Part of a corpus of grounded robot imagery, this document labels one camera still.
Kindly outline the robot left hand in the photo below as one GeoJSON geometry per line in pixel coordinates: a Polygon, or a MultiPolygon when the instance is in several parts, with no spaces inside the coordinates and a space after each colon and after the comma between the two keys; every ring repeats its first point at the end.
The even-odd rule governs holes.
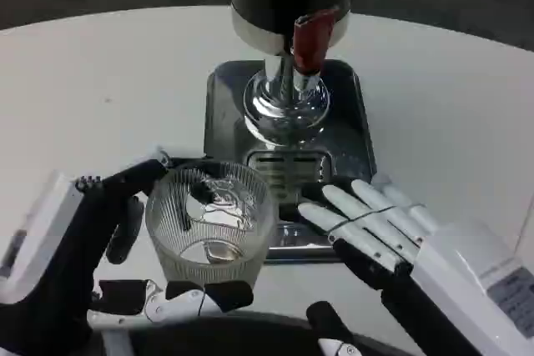
{"type": "Polygon", "coordinates": [[[107,178],[52,177],[1,261],[2,354],[67,355],[95,332],[126,334],[252,304],[253,289],[242,280],[165,288],[150,279],[103,280],[101,297],[93,296],[94,271],[136,196],[194,160],[160,150],[107,178]]]}

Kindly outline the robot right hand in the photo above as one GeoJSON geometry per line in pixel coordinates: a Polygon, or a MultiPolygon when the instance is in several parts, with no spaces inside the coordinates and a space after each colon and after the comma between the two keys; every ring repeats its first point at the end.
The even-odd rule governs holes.
{"type": "Polygon", "coordinates": [[[425,354],[532,354],[533,274],[484,223],[441,223],[381,175],[302,193],[300,216],[425,354]]]}

